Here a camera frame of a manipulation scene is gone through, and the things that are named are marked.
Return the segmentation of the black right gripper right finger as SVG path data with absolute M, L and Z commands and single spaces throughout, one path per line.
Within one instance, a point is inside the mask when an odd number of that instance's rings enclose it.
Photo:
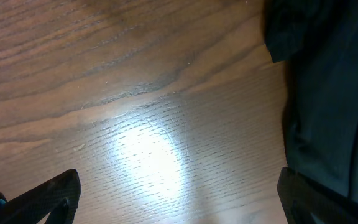
M 281 169 L 277 192 L 288 223 L 358 224 L 358 203 L 289 167 Z

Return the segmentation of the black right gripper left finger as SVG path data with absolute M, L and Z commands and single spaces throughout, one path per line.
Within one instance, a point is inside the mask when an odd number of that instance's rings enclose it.
M 7 201 L 0 193 L 0 223 L 72 224 L 81 195 L 78 172 L 69 169 Z

